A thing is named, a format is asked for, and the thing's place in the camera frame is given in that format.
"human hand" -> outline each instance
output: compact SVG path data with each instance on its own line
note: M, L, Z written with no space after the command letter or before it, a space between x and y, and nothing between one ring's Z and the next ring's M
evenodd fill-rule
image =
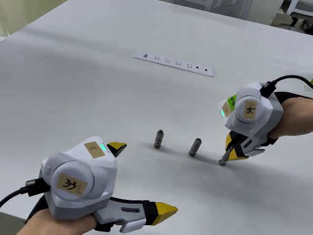
M296 97L282 103L284 114L268 137L299 136L313 132L313 100Z
M37 212L17 235L81 235L97 225L92 215L77 220L56 220L49 209Z

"steel spring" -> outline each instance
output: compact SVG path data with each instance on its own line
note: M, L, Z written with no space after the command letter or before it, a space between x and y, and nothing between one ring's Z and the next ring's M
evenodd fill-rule
M222 160L227 162L228 161L228 158L229 158L229 155L231 153L231 151L235 148L234 145L232 145L229 149L227 149L227 151L225 152L225 154L222 156Z
M164 132L162 130L158 130L156 134L155 144L154 144L155 148L161 148L163 136L164 136Z
M199 149L200 145L201 145L202 141L200 138L196 138L194 143L192 144L190 150L189 150L189 155L191 157L194 157L196 155L197 150Z

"metal spring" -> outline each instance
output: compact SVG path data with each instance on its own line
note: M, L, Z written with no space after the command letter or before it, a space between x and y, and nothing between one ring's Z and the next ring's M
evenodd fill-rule
M230 152L235 148L234 145L232 145L229 149L227 149L227 151L225 152L225 154L222 156L222 160L227 162L228 161L228 158L229 158L229 155L230 155Z
M163 136L164 136L164 132L162 130L158 130L156 134L155 144L154 144L155 148L161 148Z
M196 155L197 150L199 149L202 141L200 138L196 138L194 143L192 144L190 150L189 150L189 156L194 157Z

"electrical outlet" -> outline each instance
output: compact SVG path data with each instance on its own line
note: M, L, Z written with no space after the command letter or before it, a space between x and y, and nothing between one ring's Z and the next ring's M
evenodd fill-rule
M134 58L153 62L153 63L157 63L157 64L161 64L161 65L174 67L174 68L177 68L180 70L199 73L199 74L210 76L210 77L214 76L212 68L200 66L200 65L194 64L194 63L185 63L185 62L182 62L181 60L170 59L169 57L164 57L164 56L157 55L157 54L138 53L138 54L134 55Z

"handwritten label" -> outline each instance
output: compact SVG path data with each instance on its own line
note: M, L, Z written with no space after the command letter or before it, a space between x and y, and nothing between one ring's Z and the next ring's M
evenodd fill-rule
M85 147L93 158L99 158L104 156L104 152L95 141L85 143Z
M244 118L255 119L257 102L255 100L247 100L245 102Z
M222 107L223 111L224 111L224 114L226 117L228 117L230 114L231 114L231 108L230 106L228 105L228 102L226 101L226 103L223 105Z
M87 182L76 179L66 174L61 174L58 180L56 188L62 189L63 191L82 196L85 192Z
M230 106L231 111L234 111L235 109L235 103L236 103L236 95L233 95L232 97L227 99L227 102Z

